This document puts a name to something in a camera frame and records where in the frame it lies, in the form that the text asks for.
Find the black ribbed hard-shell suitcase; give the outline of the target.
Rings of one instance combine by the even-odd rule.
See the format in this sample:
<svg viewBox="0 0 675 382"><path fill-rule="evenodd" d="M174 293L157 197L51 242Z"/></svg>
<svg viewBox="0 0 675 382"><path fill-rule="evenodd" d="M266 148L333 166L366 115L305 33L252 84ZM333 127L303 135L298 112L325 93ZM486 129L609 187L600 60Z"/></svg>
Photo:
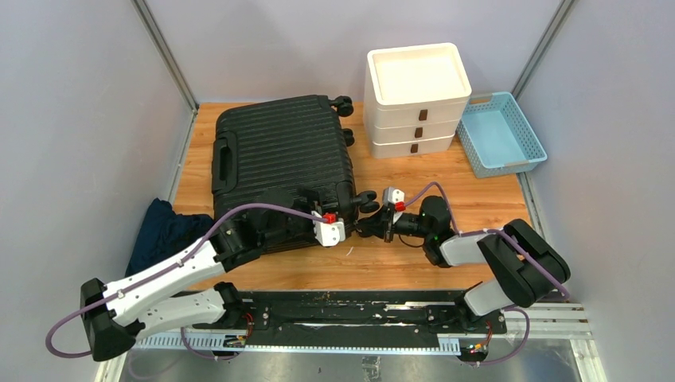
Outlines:
<svg viewBox="0 0 675 382"><path fill-rule="evenodd" d="M353 132L340 122L353 111L345 95L302 95L221 113L212 160L215 219L265 203L334 213L351 234L360 213L380 207L376 192L356 188L348 152Z"/></svg>

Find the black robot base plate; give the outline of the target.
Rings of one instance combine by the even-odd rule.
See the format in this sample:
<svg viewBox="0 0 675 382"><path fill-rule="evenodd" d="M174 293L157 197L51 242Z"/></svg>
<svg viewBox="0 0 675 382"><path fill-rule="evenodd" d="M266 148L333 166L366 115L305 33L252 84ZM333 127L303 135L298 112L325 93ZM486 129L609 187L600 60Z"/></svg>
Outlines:
<svg viewBox="0 0 675 382"><path fill-rule="evenodd" d="M194 329L245 330L249 347L347 351L433 349L439 335L485 340L507 332L494 311L473 318L457 308L460 290L243 291L240 318L224 318Z"/></svg>

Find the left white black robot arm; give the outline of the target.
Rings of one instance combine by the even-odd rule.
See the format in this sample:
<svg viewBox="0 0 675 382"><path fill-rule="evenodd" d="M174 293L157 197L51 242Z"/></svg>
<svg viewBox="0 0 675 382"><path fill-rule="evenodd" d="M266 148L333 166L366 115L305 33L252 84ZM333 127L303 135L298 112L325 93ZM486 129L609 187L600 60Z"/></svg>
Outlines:
<svg viewBox="0 0 675 382"><path fill-rule="evenodd" d="M94 361L108 361L157 333L194 324L226 329L252 317L232 283L196 294L183 290L257 260L270 246L309 238L332 247L345 238L344 220L319 201L297 205L253 202L227 211L177 254L114 282L91 279L80 289L80 317Z"/></svg>

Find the white three-drawer storage unit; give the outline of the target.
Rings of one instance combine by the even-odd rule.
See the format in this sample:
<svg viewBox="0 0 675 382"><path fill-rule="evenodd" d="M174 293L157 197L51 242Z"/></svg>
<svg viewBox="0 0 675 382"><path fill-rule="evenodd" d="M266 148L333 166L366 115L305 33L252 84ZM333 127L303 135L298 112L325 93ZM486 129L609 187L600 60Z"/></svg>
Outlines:
<svg viewBox="0 0 675 382"><path fill-rule="evenodd" d="M453 43L370 51L363 124L371 156L398 158L448 150L471 94Z"/></svg>

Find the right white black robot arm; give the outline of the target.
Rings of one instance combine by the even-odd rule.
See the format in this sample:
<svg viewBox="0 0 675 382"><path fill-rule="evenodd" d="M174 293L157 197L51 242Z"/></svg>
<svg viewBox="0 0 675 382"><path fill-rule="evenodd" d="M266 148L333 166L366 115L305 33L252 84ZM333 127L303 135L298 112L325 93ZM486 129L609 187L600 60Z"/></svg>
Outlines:
<svg viewBox="0 0 675 382"><path fill-rule="evenodd" d="M493 274L491 280L463 291L449 313L430 312L433 324L453 323L471 333L485 324L487 315L504 308L530 307L554 290L568 298L567 263L524 220L461 233L452 228L453 215L442 197L425 197L417 213L405 209L403 201L386 201L374 214L357 221L358 234L385 242L394 236L418 237L426 258L437 267L486 264Z"/></svg>

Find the light blue plastic basket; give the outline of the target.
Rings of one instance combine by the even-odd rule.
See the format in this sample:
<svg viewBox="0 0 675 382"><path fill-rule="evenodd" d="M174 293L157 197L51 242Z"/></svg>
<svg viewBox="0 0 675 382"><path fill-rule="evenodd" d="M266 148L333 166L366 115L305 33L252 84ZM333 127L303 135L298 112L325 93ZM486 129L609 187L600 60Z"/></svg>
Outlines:
<svg viewBox="0 0 675 382"><path fill-rule="evenodd" d="M457 133L477 178L526 173L548 155L509 92L471 97Z"/></svg>

